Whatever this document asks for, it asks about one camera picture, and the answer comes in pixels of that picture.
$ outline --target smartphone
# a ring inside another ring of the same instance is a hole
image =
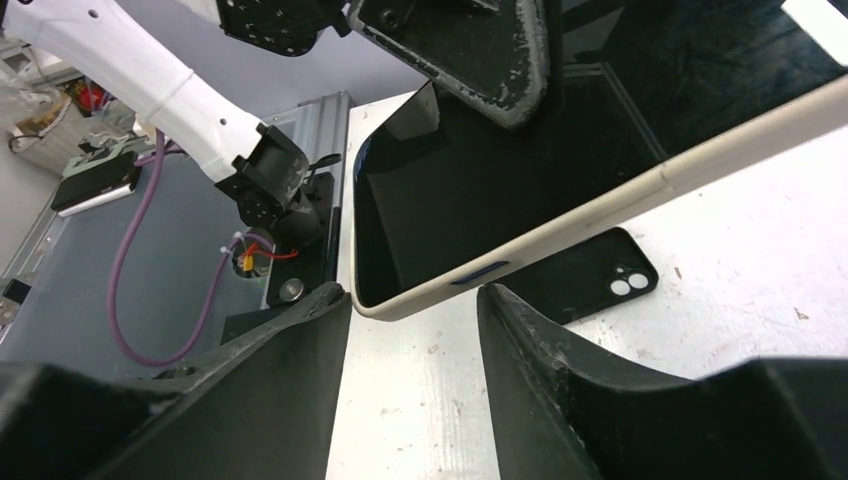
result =
[[[594,3],[563,2],[548,25],[548,90],[527,125],[504,130],[427,85],[365,142],[352,242],[363,316],[401,319],[848,124],[848,60],[834,53],[848,38],[835,47],[805,11],[848,22],[848,0],[587,15]]]

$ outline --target screw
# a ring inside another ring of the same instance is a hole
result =
[[[280,288],[280,300],[286,303],[294,303],[300,300],[304,291],[306,291],[306,285],[299,278],[290,278]]]
[[[397,14],[391,8],[387,8],[380,12],[380,24],[390,32],[394,32],[400,27]]]

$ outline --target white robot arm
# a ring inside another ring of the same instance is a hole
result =
[[[247,225],[295,244],[317,232],[298,193],[309,168],[300,149],[207,85],[113,0],[10,0],[2,25],[70,62],[178,143]]]

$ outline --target black mount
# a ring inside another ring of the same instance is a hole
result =
[[[345,0],[217,0],[221,28],[233,38],[286,57],[310,50],[318,34],[333,27],[350,33]]]
[[[250,157],[236,158],[236,173],[215,186],[235,200],[245,225],[266,230],[282,248],[300,249],[322,232],[321,218],[300,188],[309,160],[276,127],[259,125],[257,131],[262,139]]]
[[[280,289],[291,279],[303,282],[304,295],[326,282],[335,281],[341,226],[341,208],[333,207],[335,185],[336,179],[331,173],[319,173],[307,179],[301,187],[321,220],[321,232],[315,241],[298,250],[297,257],[274,260],[265,299],[269,307],[287,305],[280,298]],[[286,251],[278,248],[277,253]]]
[[[157,379],[0,364],[0,478],[323,479],[350,326],[327,284]]]
[[[561,328],[502,285],[477,294],[504,480],[835,479],[848,362],[757,359],[686,380]]]

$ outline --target black phone case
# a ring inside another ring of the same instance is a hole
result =
[[[647,277],[647,285],[631,286],[628,280],[635,274]],[[629,292],[615,294],[611,285],[616,280],[628,283]],[[493,283],[565,325],[651,292],[658,281],[656,269],[633,237],[616,227]]]

